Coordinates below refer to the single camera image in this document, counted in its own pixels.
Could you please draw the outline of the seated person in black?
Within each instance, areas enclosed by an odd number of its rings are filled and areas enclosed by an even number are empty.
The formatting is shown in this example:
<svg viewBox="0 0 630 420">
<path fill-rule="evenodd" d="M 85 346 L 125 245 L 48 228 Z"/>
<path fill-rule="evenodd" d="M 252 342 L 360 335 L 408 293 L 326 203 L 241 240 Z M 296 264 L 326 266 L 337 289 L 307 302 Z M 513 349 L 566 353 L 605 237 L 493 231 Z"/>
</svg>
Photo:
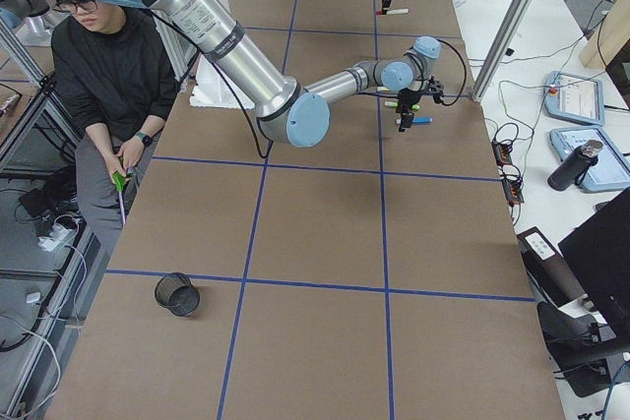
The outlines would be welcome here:
<svg viewBox="0 0 630 420">
<path fill-rule="evenodd" d="M 56 90 L 83 132 L 75 152 L 79 210 L 112 254 L 179 85 L 156 23 L 138 9 L 55 0 L 66 19 L 51 50 Z"/>
</svg>

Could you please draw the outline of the blue marker pen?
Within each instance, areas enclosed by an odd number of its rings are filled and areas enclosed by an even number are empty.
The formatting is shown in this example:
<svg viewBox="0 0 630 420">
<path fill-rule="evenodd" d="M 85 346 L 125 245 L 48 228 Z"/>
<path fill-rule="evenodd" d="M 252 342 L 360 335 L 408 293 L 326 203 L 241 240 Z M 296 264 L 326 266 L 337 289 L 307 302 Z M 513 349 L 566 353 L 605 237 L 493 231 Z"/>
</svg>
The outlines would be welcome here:
<svg viewBox="0 0 630 420">
<path fill-rule="evenodd" d="M 432 122 L 433 122 L 433 118 L 431 118 L 431 117 L 415 117 L 411 121 L 412 125 L 429 124 L 429 123 L 432 123 Z M 396 120 L 396 124 L 397 125 L 401 125 L 402 124 L 402 119 L 397 119 Z"/>
</svg>

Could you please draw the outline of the teach pendant tablet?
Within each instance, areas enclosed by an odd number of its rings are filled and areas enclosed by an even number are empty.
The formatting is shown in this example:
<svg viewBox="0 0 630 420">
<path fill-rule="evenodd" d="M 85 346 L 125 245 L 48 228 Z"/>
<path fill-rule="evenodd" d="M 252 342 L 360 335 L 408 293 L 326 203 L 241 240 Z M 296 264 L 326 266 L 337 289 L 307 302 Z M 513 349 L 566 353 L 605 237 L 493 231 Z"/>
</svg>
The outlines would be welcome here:
<svg viewBox="0 0 630 420">
<path fill-rule="evenodd" d="M 600 126 L 554 129 L 549 132 L 560 165 L 547 178 L 557 191 L 570 185 L 598 193 L 626 189 L 629 163 Z"/>
<path fill-rule="evenodd" d="M 582 125 L 603 125 L 602 93 L 599 79 L 551 71 L 545 80 L 544 106 L 553 118 Z"/>
</svg>

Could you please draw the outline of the red marker pen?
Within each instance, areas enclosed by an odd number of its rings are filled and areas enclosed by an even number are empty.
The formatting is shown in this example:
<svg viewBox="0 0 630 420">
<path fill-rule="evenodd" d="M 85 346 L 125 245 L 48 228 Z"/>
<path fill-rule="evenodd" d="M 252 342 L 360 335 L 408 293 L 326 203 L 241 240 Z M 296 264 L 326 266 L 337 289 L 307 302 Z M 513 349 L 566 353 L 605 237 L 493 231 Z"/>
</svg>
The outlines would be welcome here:
<svg viewBox="0 0 630 420">
<path fill-rule="evenodd" d="M 410 9 L 408 8 L 403 8 L 403 9 L 393 9 L 393 10 L 381 10 L 381 11 L 377 11 L 375 12 L 376 16 L 382 17 L 382 16 L 397 16 L 397 15 L 406 15 L 408 14 L 410 11 Z"/>
</svg>

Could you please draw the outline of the lower teach pendant tablet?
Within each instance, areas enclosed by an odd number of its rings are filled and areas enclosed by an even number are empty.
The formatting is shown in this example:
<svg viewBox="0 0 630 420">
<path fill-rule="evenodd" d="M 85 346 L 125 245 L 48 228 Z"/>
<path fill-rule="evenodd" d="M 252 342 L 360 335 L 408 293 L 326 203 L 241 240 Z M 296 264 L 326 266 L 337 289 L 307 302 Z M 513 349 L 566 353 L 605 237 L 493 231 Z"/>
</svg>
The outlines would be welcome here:
<svg viewBox="0 0 630 420">
<path fill-rule="evenodd" d="M 549 132 L 560 165 L 547 178 L 557 191 L 570 185 L 598 193 L 626 189 L 629 163 L 600 126 L 554 129 Z"/>
</svg>

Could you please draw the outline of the green marker pen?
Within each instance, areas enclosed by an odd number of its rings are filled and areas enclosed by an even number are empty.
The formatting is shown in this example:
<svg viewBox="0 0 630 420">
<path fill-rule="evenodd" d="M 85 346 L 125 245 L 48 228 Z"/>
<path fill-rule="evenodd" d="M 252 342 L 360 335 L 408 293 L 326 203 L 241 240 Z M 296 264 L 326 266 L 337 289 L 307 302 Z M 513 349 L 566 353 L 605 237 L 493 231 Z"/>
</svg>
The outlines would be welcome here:
<svg viewBox="0 0 630 420">
<path fill-rule="evenodd" d="M 386 107 L 393 107 L 393 108 L 397 108 L 397 107 L 398 107 L 398 103 L 397 103 L 397 102 L 395 102 L 395 101 L 385 101 L 385 102 L 384 102 L 384 106 L 386 106 Z M 413 110 L 413 111 L 417 111 L 417 110 L 419 110 L 419 109 L 420 109 L 419 104 L 414 104 L 414 105 L 411 107 L 411 110 Z"/>
</svg>

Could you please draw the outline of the black water bottle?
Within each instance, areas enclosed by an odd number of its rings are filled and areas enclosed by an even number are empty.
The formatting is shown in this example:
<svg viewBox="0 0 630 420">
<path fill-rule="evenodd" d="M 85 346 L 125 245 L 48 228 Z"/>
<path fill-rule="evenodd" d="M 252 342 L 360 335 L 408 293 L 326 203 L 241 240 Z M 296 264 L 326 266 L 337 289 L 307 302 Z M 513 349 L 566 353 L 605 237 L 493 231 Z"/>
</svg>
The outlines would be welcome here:
<svg viewBox="0 0 630 420">
<path fill-rule="evenodd" d="M 565 191 L 571 184 L 580 185 L 588 170 L 599 161 L 603 143 L 588 140 L 579 145 L 560 163 L 547 178 L 547 184 L 556 191 Z"/>
</svg>

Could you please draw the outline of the black monitor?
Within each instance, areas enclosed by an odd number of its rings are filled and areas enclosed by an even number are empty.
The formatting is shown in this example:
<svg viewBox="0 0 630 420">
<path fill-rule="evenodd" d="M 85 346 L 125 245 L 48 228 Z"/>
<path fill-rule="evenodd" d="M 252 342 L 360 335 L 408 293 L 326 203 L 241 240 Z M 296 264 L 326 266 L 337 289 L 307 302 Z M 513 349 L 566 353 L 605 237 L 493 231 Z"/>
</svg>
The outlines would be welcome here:
<svg viewBox="0 0 630 420">
<path fill-rule="evenodd" d="M 593 305 L 617 334 L 629 332 L 629 191 L 622 191 L 560 243 Z"/>
</svg>

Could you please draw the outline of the aluminium frame post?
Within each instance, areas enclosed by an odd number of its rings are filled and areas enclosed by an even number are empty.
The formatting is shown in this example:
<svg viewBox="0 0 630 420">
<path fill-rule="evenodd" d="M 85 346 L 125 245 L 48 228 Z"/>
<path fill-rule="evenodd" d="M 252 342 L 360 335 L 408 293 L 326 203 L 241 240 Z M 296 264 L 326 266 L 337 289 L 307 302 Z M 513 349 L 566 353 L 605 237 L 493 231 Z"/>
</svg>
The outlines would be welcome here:
<svg viewBox="0 0 630 420">
<path fill-rule="evenodd" d="M 481 102 L 531 2 L 532 0 L 511 1 L 472 87 L 472 100 Z"/>
</svg>

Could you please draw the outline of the black mesh cup near right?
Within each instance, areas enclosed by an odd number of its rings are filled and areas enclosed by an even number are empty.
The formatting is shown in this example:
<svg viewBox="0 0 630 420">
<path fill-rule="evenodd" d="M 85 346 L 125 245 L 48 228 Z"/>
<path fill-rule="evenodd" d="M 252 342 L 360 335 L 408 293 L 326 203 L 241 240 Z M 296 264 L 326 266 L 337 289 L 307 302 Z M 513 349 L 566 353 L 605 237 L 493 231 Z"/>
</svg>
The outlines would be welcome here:
<svg viewBox="0 0 630 420">
<path fill-rule="evenodd" d="M 176 317 L 189 317 L 200 304 L 200 293 L 190 277 L 182 272 L 171 272 L 163 276 L 154 290 L 157 303 Z"/>
</svg>

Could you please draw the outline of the upper teach pendant tablet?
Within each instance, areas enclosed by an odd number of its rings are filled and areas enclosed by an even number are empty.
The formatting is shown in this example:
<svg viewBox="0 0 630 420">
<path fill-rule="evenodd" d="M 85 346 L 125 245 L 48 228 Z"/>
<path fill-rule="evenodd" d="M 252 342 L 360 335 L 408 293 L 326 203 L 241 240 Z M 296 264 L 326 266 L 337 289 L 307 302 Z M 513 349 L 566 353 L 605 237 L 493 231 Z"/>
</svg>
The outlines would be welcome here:
<svg viewBox="0 0 630 420">
<path fill-rule="evenodd" d="M 582 125 L 603 125 L 602 93 L 599 79 L 551 71 L 545 80 L 544 106 L 553 118 Z"/>
</svg>

